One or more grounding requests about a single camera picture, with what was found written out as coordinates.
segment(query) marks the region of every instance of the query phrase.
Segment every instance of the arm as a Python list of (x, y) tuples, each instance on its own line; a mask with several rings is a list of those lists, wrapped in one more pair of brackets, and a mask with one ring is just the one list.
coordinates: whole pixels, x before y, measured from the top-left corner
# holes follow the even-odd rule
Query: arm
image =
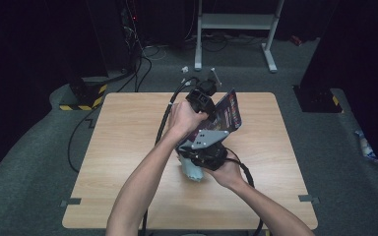
[[(228, 158), (235, 155), (228, 153)], [(274, 235), (314, 235), (306, 224), (283, 206), (263, 195), (241, 177), (237, 164), (227, 161), (220, 169), (210, 173), (219, 184), (228, 188), (247, 203), (269, 227)]]
[(137, 235), (140, 222), (155, 196), (165, 165), (177, 143), (192, 132), (205, 113), (195, 113), (190, 103), (173, 105), (169, 129), (133, 171), (120, 190), (108, 218), (106, 235)]

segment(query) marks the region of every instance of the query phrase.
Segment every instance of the gray carpet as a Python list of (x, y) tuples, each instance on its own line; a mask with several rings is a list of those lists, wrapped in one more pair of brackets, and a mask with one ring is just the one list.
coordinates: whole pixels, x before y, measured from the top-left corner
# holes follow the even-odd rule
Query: gray carpet
[[(279, 71), (270, 74), (259, 44), (229, 44), (219, 52), (204, 50), (204, 70), (193, 71), (194, 49), (162, 47), (147, 49), (153, 67), (140, 91), (174, 91), (184, 77), (205, 78), (215, 67), (222, 81), (220, 91), (270, 91), (275, 94), (299, 167), (314, 205), (319, 226), (317, 235), (378, 235), (378, 163), (362, 157), (353, 133), (358, 123), (340, 89), (333, 89), (344, 113), (303, 113), (292, 85), (298, 85), (318, 41), (300, 47), (275, 41), (272, 52)], [(220, 45), (206, 44), (210, 49)], [(183, 75), (180, 69), (189, 67)], [(140, 78), (149, 64), (143, 62)], [(117, 91), (124, 81), (108, 85)], [(49, 101), (52, 111), (34, 125), (8, 152), (0, 164), (0, 235), (103, 235), (100, 229), (66, 229), (62, 226), (65, 207), (77, 174), (67, 162), (67, 146), (76, 125), (88, 111), (58, 109), (64, 86)], [(131, 82), (122, 91), (134, 91)], [(98, 110), (91, 115), (97, 119)], [(89, 122), (79, 126), (71, 143), (72, 161), (80, 167), (93, 129)], [(247, 235), (240, 231), (154, 231), (155, 236), (203, 233), (205, 235)]]

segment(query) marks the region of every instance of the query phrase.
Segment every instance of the dark background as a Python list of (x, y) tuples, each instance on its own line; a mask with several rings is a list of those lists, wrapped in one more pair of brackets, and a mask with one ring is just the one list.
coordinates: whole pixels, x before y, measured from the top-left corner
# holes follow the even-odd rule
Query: dark background
[[(64, 12), (57, 15), (57, 20), (68, 28), (54, 35), (74, 71), (80, 77), (109, 73), (101, 49), (104, 40), (93, 29), (95, 18), (100, 16), (91, 14), (87, 1), (79, 5), (74, 2), (48, 0), (21, 4), (0, 0), (0, 161), (51, 109), (49, 95), (68, 83), (50, 46), (48, 8)], [(150, 0), (147, 5), (135, 2), (142, 39), (184, 43), (195, 1)], [(205, 1), (206, 12), (255, 13), (251, 9), (260, 9), (260, 13), (267, 13), (276, 6), (271, 0), (219, 1), (215, 7), (213, 2)], [(121, 6), (124, 2), (115, 3)], [(378, 1), (341, 1), (331, 18), (336, 6), (337, 1), (329, 0), (286, 0), (276, 38), (288, 40), (296, 35), (306, 41), (322, 36), (301, 85), (310, 89), (343, 89), (378, 154)], [(112, 18), (114, 23), (121, 21), (120, 14), (117, 9), (118, 19)], [(66, 38), (69, 35), (66, 32), (79, 37)], [(121, 36), (124, 35), (119, 33), (115, 38)], [(78, 57), (85, 64), (77, 64)]]

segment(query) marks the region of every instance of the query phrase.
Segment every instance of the metal bracket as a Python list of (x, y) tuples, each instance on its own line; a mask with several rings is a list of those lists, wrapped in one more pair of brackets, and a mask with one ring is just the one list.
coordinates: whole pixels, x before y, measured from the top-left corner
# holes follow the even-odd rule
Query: metal bracket
[(192, 149), (207, 148), (214, 143), (225, 139), (229, 135), (228, 131), (200, 130), (193, 142)]

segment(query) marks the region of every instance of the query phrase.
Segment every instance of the yellow and black hazard tape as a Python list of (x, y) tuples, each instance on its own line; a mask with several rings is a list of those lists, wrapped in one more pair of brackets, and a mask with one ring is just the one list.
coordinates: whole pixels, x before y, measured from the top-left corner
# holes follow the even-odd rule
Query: yellow and black hazard tape
[(342, 107), (340, 106), (339, 100), (333, 95), (333, 101), (334, 104), (336, 105), (336, 109), (338, 110), (339, 113), (344, 113)]
[(100, 87), (97, 96), (94, 98), (94, 102), (88, 104), (60, 104), (61, 110), (93, 110), (100, 106), (102, 102), (103, 94), (106, 91), (107, 85)]

